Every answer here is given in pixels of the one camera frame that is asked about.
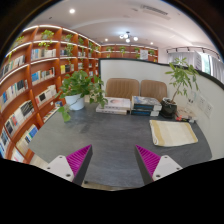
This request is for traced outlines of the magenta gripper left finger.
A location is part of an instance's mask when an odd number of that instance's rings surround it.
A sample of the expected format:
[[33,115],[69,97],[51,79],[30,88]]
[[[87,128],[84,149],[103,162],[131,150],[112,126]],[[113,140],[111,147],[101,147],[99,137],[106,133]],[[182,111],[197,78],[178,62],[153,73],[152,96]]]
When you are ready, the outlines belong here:
[[92,155],[92,145],[87,145],[68,156],[57,156],[47,165],[46,171],[81,186]]

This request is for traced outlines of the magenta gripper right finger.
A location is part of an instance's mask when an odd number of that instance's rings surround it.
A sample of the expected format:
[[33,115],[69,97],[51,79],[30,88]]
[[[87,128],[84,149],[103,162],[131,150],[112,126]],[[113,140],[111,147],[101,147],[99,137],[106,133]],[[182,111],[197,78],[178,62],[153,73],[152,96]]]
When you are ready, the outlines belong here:
[[135,146],[135,156],[145,185],[182,169],[168,155],[159,156],[139,145]]

